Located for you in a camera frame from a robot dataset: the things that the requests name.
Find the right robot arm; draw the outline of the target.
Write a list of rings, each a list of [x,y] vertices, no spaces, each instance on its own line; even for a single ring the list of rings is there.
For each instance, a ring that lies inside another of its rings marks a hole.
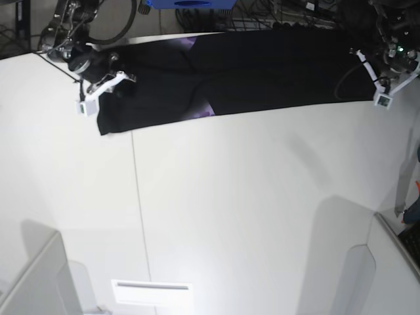
[[[90,23],[96,18],[102,1],[58,1],[54,16],[43,29],[38,49],[53,62],[65,63],[69,71],[92,84],[115,77],[112,64],[119,56],[102,53],[95,45],[111,45],[120,40],[133,25],[137,2],[131,1],[126,25],[109,39],[89,35]]]

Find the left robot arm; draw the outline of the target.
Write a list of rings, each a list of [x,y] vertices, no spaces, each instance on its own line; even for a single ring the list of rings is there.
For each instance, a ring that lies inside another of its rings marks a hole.
[[[417,69],[418,1],[339,1],[337,17],[358,50],[382,71],[410,74]]]

